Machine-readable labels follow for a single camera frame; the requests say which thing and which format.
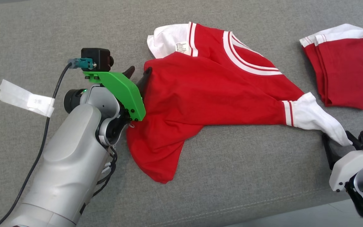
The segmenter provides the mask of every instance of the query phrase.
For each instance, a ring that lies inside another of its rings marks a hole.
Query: care label
[[[188,46],[188,42],[184,41],[184,42],[176,43],[176,51],[186,54],[186,55],[190,55],[190,48]]]

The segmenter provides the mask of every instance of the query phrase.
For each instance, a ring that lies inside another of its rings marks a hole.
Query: white floor
[[[363,227],[351,200],[297,210],[228,227]]]

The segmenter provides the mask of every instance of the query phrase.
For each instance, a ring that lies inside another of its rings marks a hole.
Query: gray sofa
[[[147,35],[158,26],[188,21],[233,31],[316,96],[314,71],[298,40],[343,23],[363,27],[363,0],[10,1],[0,4],[0,83],[7,79],[51,96],[67,59],[79,56],[82,47],[110,49],[112,69],[134,65],[137,81],[152,58]],[[67,116],[61,104],[65,93],[87,85],[79,70],[67,73],[48,139]],[[323,108],[354,134],[363,130],[363,111]],[[36,157],[44,120],[0,102],[0,218]],[[167,184],[138,168],[124,136],[117,150],[114,176],[78,226],[225,226],[349,198],[329,188],[320,131],[205,127],[186,141],[175,178]]]

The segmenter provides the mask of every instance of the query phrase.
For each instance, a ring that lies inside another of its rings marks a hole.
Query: red fabric
[[[176,52],[145,63],[145,70],[153,68],[144,97],[147,115],[127,129],[127,143],[137,165],[157,182],[173,179],[184,141],[204,125],[286,125],[281,101],[303,95],[284,75],[258,76],[235,66],[222,36],[197,25],[198,57]]]
[[[324,104],[363,110],[363,38],[310,44],[304,51]]]

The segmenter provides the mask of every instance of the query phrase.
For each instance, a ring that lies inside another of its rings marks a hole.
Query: white tape
[[[55,99],[35,95],[4,79],[0,85],[0,100],[46,117],[51,117],[54,111]]]

